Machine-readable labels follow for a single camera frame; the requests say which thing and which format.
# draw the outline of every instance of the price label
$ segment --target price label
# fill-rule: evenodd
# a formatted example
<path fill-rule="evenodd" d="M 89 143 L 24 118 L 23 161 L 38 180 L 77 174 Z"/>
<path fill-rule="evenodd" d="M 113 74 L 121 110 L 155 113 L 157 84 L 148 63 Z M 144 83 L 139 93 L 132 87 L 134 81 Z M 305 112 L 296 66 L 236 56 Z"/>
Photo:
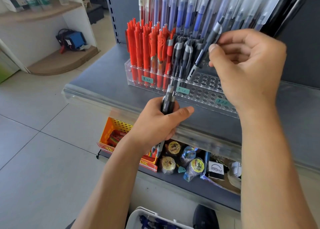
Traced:
<path fill-rule="evenodd" d="M 214 103 L 215 104 L 225 105 L 225 106 L 230 106 L 230 102 L 229 101 L 227 101 L 225 99 L 221 99 L 221 98 L 217 98 Z"/>
<path fill-rule="evenodd" d="M 189 89 L 184 88 L 184 87 L 180 87 L 180 86 L 177 86 L 176 91 L 177 91 L 177 93 L 185 93 L 187 95 L 190 93 Z"/>
<path fill-rule="evenodd" d="M 146 82 L 149 82 L 149 83 L 153 83 L 153 79 L 150 78 L 150 77 L 145 77 L 145 76 L 141 76 L 142 77 L 142 81 L 146 81 Z"/>

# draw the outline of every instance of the hand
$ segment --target hand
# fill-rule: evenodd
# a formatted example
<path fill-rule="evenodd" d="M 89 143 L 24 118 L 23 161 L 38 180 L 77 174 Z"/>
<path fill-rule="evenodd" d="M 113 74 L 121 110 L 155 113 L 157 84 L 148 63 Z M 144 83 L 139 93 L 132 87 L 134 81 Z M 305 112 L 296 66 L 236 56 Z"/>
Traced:
<path fill-rule="evenodd" d="M 226 32 L 218 44 L 209 47 L 209 65 L 238 113 L 266 103 L 275 106 L 286 45 L 253 29 Z"/>
<path fill-rule="evenodd" d="M 147 154 L 154 145 L 163 140 L 169 140 L 180 122 L 189 118 L 194 112 L 193 107 L 180 109 L 178 102 L 175 101 L 173 113 L 164 115 L 160 111 L 161 103 L 162 97 L 151 99 L 126 135 L 137 144 L 141 155 Z"/>

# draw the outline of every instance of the curved wooden shelf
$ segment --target curved wooden shelf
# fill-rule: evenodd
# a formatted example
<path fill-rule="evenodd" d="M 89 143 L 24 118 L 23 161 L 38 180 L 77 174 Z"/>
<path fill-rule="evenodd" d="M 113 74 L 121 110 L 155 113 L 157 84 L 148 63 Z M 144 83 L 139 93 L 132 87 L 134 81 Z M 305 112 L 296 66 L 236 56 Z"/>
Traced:
<path fill-rule="evenodd" d="M 99 50 L 91 46 L 86 51 L 66 51 L 63 54 L 57 50 L 42 60 L 27 67 L 31 74 L 40 76 L 51 76 L 62 74 L 78 68 L 96 54 Z"/>
<path fill-rule="evenodd" d="M 70 1 L 69 5 L 61 5 L 59 0 L 50 0 L 52 9 L 43 10 L 41 12 L 33 12 L 26 10 L 22 12 L 6 12 L 0 14 L 0 25 L 9 23 L 20 23 L 43 20 L 55 17 L 82 6 L 82 3 Z"/>

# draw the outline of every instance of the black shoe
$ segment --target black shoe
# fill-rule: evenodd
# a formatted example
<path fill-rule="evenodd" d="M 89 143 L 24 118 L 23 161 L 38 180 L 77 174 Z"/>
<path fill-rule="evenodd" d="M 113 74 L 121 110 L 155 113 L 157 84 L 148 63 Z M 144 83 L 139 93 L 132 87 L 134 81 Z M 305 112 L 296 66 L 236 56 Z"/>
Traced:
<path fill-rule="evenodd" d="M 193 214 L 194 229 L 219 229 L 216 212 L 203 205 L 198 205 Z"/>

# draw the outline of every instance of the left hand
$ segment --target left hand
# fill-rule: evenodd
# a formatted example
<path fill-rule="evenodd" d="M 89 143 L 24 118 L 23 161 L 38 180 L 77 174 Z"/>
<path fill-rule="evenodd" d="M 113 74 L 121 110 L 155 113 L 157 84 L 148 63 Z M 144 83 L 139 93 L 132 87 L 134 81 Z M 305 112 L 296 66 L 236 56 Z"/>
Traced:
<path fill-rule="evenodd" d="M 189 118 L 194 112 L 193 107 L 180 109 L 178 102 L 175 101 L 173 113 L 164 115 L 160 111 L 161 103 L 162 97 L 151 99 L 126 135 L 137 145 L 142 155 L 147 154 L 154 145 L 170 139 L 180 122 Z"/>

